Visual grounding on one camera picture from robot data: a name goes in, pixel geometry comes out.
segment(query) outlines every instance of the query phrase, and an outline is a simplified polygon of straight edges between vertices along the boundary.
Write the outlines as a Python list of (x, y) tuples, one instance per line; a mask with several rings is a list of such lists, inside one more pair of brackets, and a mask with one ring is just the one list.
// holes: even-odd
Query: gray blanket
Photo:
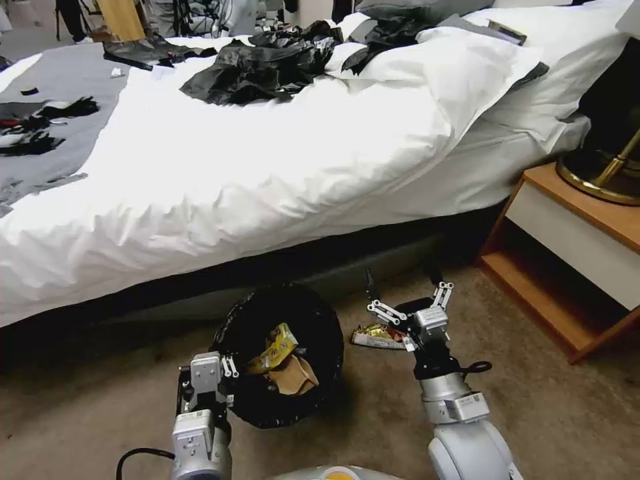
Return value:
[[(41, 155), (0, 157), (0, 217), (11, 211), (10, 205), (30, 193), (64, 185), (84, 178), (74, 175), (93, 150), (95, 140), (118, 103), (127, 76), (111, 78), (114, 67), (127, 73), (129, 68), (103, 58), (101, 43), (74, 45), (43, 52), (36, 64), (16, 78), (0, 93), (0, 103), (74, 102), (93, 97), (100, 111), (87, 117), (61, 119), (66, 125), (51, 125), (52, 137), (65, 141)], [(38, 88), (28, 97), (21, 90)]]

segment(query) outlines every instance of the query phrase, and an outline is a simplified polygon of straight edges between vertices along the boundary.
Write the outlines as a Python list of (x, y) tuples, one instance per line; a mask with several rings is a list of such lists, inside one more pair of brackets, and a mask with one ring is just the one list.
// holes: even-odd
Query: black trash can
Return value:
[[(318, 386), (299, 395), (270, 389), (262, 375), (244, 375), (250, 360), (265, 350), (269, 332), (286, 323), (298, 348), (318, 378)], [(344, 341), (334, 310), (314, 291), (295, 283), (263, 287), (231, 309), (214, 337), (211, 349), (233, 355), (240, 378), (233, 386), (238, 417), (267, 429), (292, 425), (318, 409), (340, 376)]]

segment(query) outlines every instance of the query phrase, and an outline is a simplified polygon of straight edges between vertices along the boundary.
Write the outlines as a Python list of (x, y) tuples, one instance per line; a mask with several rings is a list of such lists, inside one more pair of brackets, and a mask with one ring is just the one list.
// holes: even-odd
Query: brass lamp stand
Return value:
[(611, 158), (602, 151), (576, 150), (564, 155), (555, 169), (566, 182), (589, 195), (624, 205), (640, 205), (640, 168), (629, 158), (640, 143), (640, 129)]

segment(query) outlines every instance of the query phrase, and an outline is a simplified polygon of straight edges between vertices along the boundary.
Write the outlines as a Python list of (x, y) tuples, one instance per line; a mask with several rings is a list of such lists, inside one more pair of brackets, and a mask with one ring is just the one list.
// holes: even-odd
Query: lamp base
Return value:
[(623, 167), (603, 185), (595, 184), (613, 158), (602, 151), (574, 150), (560, 157), (555, 170), (572, 187), (589, 195), (622, 205), (640, 206), (639, 170)]

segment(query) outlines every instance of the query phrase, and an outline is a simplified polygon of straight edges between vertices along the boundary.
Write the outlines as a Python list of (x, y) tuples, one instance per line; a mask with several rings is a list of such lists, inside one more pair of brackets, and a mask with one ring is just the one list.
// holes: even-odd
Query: food wrapper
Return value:
[(403, 335), (388, 325), (372, 323), (368, 327), (359, 326), (351, 336), (351, 342), (365, 347), (404, 350)]
[(319, 383), (309, 362), (294, 354), (265, 376), (278, 386), (278, 391), (283, 395), (302, 395)]
[(269, 334), (271, 343), (258, 357), (252, 359), (245, 369), (250, 375), (264, 373), (280, 365), (298, 346), (289, 326), (281, 323)]

